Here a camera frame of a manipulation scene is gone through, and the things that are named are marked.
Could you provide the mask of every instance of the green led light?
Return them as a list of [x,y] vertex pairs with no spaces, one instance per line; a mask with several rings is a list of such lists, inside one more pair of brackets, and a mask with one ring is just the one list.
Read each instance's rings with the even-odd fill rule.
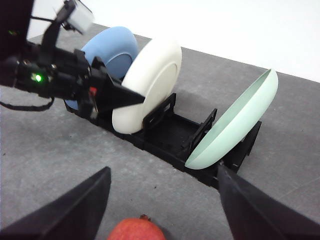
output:
[[44,77],[42,75],[38,74],[38,73],[32,73],[31,74],[31,79],[33,81],[36,81],[36,82],[40,83],[40,82],[42,82],[44,80]]
[[35,80],[36,80],[38,83],[40,83],[41,80],[42,80],[42,77],[41,77],[39,74],[37,74],[37,75],[35,75]]

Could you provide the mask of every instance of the white device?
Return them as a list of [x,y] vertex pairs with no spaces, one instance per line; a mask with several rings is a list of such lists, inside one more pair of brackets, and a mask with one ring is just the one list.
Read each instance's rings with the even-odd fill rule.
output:
[[75,9],[66,22],[79,33],[84,34],[93,23],[94,15],[80,0],[74,0],[74,2]]

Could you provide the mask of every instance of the white plate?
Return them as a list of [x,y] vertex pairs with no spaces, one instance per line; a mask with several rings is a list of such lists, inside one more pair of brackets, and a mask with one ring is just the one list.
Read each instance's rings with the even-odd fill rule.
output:
[[274,99],[278,76],[267,70],[229,107],[191,153],[185,166],[204,169],[220,160],[254,127]]
[[143,128],[143,119],[171,93],[182,61],[181,47],[174,40],[151,40],[133,61],[122,86],[143,96],[143,103],[116,108],[112,112],[113,128],[133,134]]

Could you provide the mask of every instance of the light green plate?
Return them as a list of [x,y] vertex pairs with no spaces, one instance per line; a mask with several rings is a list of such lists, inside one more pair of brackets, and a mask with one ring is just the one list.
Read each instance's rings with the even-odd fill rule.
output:
[[277,89],[277,73],[269,69],[212,126],[191,153],[185,166],[189,169],[204,169],[226,155],[258,122],[274,99]]

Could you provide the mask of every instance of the gray table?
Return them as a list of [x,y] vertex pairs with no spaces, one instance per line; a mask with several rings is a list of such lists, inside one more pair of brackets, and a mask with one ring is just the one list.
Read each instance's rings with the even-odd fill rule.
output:
[[[94,25],[86,36],[62,31],[58,46],[70,51],[81,48],[105,28]],[[140,49],[149,41],[136,37]],[[218,108],[218,119],[265,71],[190,49],[183,48],[182,54],[173,90],[175,112],[196,122],[213,108]],[[283,73],[278,77],[277,95],[238,174],[320,223],[320,83]],[[1,100],[46,102],[5,87]],[[40,113],[1,107],[1,227],[53,201],[105,166],[112,170],[112,185],[96,239],[105,239],[120,220],[141,214],[166,229],[168,240],[232,239],[214,188],[67,112],[60,99]]]

